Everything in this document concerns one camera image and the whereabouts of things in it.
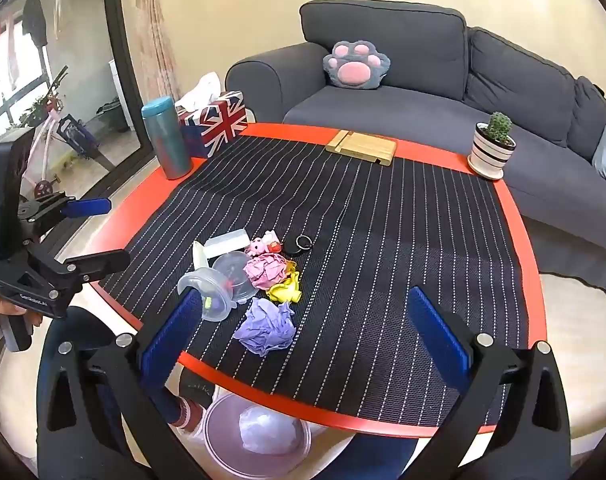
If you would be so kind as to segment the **person's left hand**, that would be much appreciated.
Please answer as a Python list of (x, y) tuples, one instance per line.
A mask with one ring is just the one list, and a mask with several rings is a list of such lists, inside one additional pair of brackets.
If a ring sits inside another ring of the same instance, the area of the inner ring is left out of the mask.
[(38, 312), (23, 309), (22, 307), (15, 306), (11, 302), (0, 297), (0, 315), (6, 316), (24, 316), (32, 326), (40, 326), (43, 322), (43, 315)]

